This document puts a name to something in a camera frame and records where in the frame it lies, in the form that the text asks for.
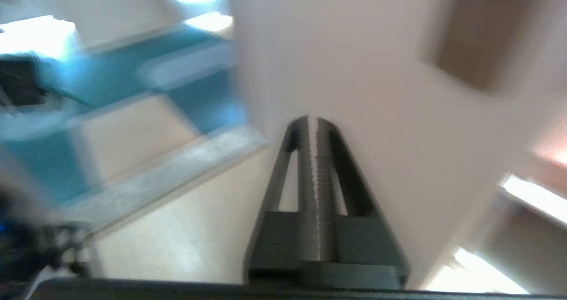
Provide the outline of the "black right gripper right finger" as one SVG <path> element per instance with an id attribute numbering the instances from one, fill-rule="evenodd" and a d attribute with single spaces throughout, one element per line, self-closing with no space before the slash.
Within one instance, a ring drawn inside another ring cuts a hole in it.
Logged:
<path id="1" fill-rule="evenodd" d="M 317 200 L 325 278 L 347 288 L 404 288 L 410 266 L 341 130 L 318 119 Z"/>

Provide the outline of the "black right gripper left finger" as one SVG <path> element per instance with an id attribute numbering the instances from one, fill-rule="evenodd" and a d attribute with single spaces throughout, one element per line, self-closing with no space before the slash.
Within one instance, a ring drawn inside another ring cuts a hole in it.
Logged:
<path id="1" fill-rule="evenodd" d="M 283 211 L 291 156 L 297 154 L 297 211 Z M 318 257 L 317 204 L 311 162 L 309 122 L 298 117 L 287 125 L 249 240 L 243 263 L 248 284 L 289 284 L 304 262 Z"/>

